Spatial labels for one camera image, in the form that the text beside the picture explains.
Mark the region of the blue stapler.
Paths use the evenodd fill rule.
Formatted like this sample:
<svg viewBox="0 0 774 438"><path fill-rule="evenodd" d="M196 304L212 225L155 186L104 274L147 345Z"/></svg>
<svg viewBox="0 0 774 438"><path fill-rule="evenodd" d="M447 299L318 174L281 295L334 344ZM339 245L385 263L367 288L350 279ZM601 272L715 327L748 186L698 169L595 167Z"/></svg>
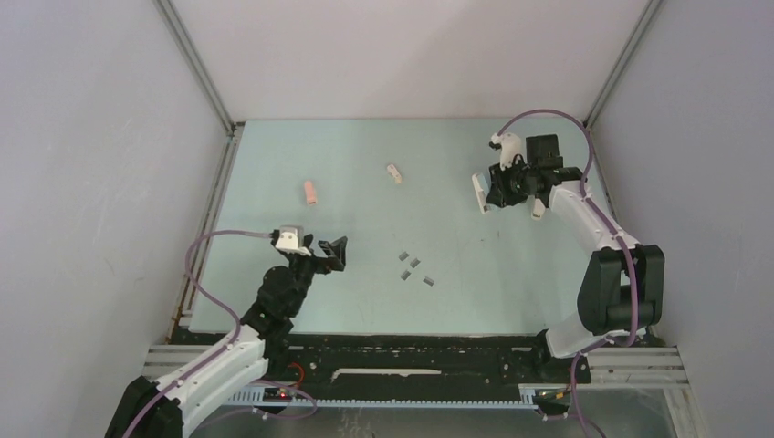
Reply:
<svg viewBox="0 0 774 438"><path fill-rule="evenodd" d="M477 172L472 175L471 180L474 185L474 192L476 195L476 201L477 201L479 210L481 214L488 214L490 211L490 207L488 202L486 201L486 196L487 196L486 178L482 173Z"/></svg>

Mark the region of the white stapler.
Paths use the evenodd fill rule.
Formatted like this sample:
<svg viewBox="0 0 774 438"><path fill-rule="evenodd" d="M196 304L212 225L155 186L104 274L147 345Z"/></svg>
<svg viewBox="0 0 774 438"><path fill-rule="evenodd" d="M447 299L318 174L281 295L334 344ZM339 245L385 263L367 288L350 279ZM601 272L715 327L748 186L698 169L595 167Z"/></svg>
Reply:
<svg viewBox="0 0 774 438"><path fill-rule="evenodd" d="M539 221L542 219L546 211L546 205L539 198L535 198L531 210L531 218L535 221Z"/></svg>

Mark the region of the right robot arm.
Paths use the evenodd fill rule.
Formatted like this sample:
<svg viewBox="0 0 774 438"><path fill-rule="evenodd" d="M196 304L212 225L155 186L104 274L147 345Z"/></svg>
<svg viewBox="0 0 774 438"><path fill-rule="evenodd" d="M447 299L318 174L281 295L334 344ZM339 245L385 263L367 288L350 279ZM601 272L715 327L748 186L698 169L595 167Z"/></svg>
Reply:
<svg viewBox="0 0 774 438"><path fill-rule="evenodd" d="M607 342L632 344L663 314L665 255L645 245L606 214L577 167L565 165L555 134L521 139L507 132L489 142L499 161L488 169L489 187L477 183L482 213L532 202L532 213L556 216L572 231L589 260L576 311L545 333L547 347L530 360L534 375L554 381L567 358Z"/></svg>

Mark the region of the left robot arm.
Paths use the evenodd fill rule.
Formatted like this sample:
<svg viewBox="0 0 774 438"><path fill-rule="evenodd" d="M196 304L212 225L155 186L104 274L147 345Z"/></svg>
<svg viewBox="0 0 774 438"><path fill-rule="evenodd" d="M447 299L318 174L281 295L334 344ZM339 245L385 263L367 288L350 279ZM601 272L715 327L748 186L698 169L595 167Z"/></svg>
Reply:
<svg viewBox="0 0 774 438"><path fill-rule="evenodd" d="M189 437L214 411L247 384L277 380L288 368L288 334L317 275L346 267L348 239L315 239L295 226L264 238L286 259L263 275L256 300L235 327L204 353L155 380L140 376L124 391L105 432L108 437Z"/></svg>

